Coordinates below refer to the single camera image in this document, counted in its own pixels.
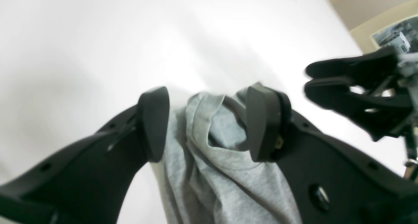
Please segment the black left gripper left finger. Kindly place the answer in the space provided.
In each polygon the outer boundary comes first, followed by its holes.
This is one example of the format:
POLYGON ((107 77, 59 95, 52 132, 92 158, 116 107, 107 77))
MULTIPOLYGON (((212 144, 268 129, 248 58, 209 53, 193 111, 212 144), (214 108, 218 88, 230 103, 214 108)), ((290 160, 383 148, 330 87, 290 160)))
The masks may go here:
POLYGON ((115 224, 136 173, 163 157, 169 93, 158 87, 96 133, 1 185, 1 217, 20 224, 115 224))

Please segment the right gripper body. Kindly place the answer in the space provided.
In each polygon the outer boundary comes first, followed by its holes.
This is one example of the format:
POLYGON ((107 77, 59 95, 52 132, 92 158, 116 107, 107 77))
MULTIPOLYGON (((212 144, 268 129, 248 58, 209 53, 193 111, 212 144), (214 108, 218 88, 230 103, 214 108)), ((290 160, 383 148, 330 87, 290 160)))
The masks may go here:
POLYGON ((391 102, 396 112, 388 119, 387 135, 403 137, 407 153, 406 179, 417 181, 417 38, 404 32, 393 32, 385 44, 391 60, 388 61, 387 83, 391 102))

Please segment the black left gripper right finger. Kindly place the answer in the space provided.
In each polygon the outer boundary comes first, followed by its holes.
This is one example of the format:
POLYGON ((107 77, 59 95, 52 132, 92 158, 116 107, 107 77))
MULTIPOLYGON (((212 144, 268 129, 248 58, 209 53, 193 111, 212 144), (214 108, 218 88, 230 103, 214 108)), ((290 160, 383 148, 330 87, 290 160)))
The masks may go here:
POLYGON ((264 86, 246 93, 253 161, 283 173, 304 224, 416 224, 417 183, 324 134, 264 86))

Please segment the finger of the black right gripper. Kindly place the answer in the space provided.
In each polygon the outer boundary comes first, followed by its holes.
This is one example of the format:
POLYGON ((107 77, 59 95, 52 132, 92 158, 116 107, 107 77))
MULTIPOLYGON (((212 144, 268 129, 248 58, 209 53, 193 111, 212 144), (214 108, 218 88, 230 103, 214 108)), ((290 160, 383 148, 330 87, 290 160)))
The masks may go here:
POLYGON ((305 84, 306 97, 326 110, 345 116, 365 130, 374 142, 388 136, 388 117, 396 112, 390 97, 351 92, 351 79, 313 79, 305 84))
POLYGON ((350 78, 355 85, 371 89, 394 73, 398 61, 395 48, 389 46, 358 57, 314 62, 306 67, 305 73, 313 79, 350 78))

